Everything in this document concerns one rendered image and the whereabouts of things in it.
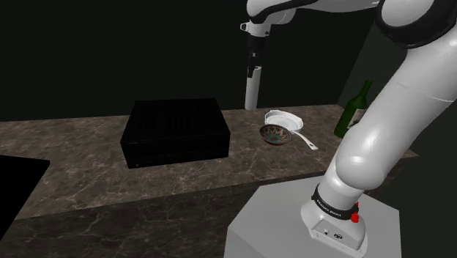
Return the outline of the tall white cylinder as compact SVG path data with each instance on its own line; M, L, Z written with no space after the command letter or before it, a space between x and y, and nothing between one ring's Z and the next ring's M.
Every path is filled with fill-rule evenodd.
M252 75L249 75L246 81L245 109L248 111L253 111L257 108L260 78L261 66L255 66Z

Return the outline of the white frying pan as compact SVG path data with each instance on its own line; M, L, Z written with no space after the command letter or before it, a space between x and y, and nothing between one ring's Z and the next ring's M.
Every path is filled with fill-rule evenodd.
M319 149L314 143L300 133L304 125L303 120L292 113L281 110L270 110L264 116L264 123L266 125L280 125L291 133L299 136L312 150Z

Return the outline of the patterned brown bowl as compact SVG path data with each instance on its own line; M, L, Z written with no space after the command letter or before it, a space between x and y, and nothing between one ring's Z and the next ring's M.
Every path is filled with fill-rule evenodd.
M280 125L263 125L259 133L263 141L273 146L288 144L292 140L291 132Z

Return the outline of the green wine bottle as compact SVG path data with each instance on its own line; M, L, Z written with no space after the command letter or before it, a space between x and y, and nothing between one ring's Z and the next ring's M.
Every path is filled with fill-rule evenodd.
M335 127L335 136L343 138L346 132L361 120L368 108L366 95L372 83L373 81L366 80L360 92L348 101Z

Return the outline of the black box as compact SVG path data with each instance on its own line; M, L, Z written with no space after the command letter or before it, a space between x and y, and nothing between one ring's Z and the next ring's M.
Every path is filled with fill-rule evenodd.
M137 100L120 140L127 167L229 156L231 132L214 98Z

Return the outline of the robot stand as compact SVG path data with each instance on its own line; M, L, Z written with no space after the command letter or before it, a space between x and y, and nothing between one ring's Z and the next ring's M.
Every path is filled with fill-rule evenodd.
M352 258L310 236L300 208L321 177L258 188L228 226L223 258ZM368 250L363 258L402 258L399 212L363 194L360 221Z

